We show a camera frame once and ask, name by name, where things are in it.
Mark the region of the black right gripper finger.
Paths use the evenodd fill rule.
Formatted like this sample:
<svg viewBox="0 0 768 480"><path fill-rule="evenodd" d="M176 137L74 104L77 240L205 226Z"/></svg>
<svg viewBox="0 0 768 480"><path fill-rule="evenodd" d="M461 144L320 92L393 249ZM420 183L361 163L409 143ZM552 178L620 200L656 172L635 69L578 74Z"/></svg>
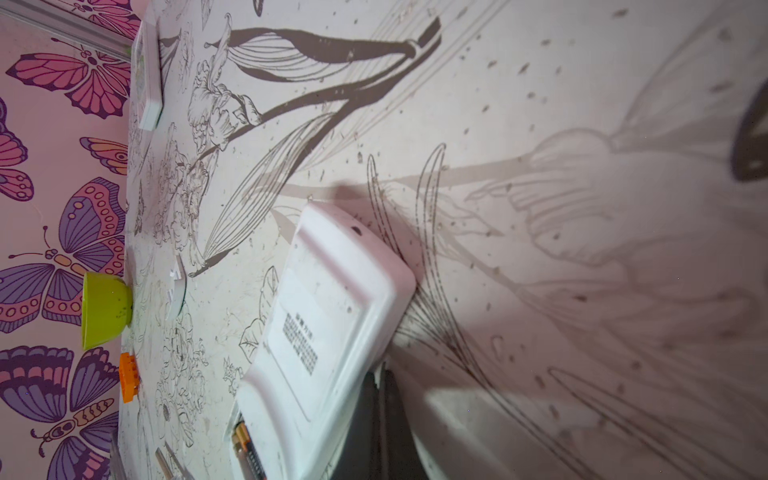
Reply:
<svg viewBox="0 0 768 480"><path fill-rule="evenodd" d="M366 374L334 479L426 479L394 373Z"/></svg>

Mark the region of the large white remote control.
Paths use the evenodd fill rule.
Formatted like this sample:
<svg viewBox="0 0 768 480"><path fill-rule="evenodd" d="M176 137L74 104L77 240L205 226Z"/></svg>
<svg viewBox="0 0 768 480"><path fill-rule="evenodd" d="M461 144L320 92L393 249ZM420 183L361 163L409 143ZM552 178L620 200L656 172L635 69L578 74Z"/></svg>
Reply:
<svg viewBox="0 0 768 480"><path fill-rule="evenodd" d="M233 414L243 420L267 478L318 479L416 279L368 228L322 202L302 210L278 279Z"/></svg>

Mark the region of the white battery cover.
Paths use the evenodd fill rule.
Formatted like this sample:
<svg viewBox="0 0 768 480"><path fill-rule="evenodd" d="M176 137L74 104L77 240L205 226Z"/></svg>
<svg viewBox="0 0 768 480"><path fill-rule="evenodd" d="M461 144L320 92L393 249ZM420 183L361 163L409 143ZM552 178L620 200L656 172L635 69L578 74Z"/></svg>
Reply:
<svg viewBox="0 0 768 480"><path fill-rule="evenodd" d="M187 275L180 255L175 257L169 278L167 320L172 321L181 313L187 290Z"/></svg>

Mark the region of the clear handle screwdriver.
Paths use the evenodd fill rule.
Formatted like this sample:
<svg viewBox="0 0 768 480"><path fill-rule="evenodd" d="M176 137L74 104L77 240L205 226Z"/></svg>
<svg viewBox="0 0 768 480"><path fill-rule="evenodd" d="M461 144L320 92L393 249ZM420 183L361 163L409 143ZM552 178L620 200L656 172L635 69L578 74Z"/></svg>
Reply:
<svg viewBox="0 0 768 480"><path fill-rule="evenodd" d="M181 464L168 444L155 450L155 458L166 480L193 480L193 475Z"/></svg>

